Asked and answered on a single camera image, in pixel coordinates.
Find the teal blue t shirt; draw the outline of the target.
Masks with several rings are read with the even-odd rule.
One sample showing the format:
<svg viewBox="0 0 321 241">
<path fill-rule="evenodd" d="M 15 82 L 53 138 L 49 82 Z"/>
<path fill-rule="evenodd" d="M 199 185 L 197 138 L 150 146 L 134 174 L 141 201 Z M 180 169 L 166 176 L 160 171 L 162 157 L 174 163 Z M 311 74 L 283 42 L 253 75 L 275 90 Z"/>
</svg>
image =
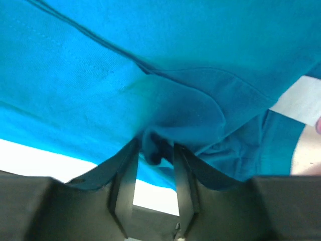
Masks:
<svg viewBox="0 0 321 241">
<path fill-rule="evenodd" d="M 288 175 L 320 78 L 320 1 L 1 1 L 1 138 L 99 164 L 132 138 L 174 188 L 173 144 L 232 178 Z"/>
</svg>

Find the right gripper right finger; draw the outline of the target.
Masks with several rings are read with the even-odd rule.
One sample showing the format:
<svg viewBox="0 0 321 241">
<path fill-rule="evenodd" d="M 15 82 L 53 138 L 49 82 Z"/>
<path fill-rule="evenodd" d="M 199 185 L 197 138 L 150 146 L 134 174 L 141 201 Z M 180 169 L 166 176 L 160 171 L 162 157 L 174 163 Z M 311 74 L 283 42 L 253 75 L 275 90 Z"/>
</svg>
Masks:
<svg viewBox="0 0 321 241">
<path fill-rule="evenodd" d="M 320 240 L 319 176 L 242 182 L 181 145 L 173 164 L 185 240 Z"/>
</svg>

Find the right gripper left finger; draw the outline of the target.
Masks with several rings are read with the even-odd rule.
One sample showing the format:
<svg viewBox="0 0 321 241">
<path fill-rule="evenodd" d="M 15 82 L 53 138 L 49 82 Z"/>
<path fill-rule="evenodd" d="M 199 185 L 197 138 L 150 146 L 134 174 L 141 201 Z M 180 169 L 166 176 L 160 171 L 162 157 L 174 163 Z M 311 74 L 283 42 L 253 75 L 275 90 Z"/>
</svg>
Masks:
<svg viewBox="0 0 321 241">
<path fill-rule="evenodd" d="M 62 183 L 1 172 L 1 240 L 128 238 L 139 142 Z"/>
</svg>

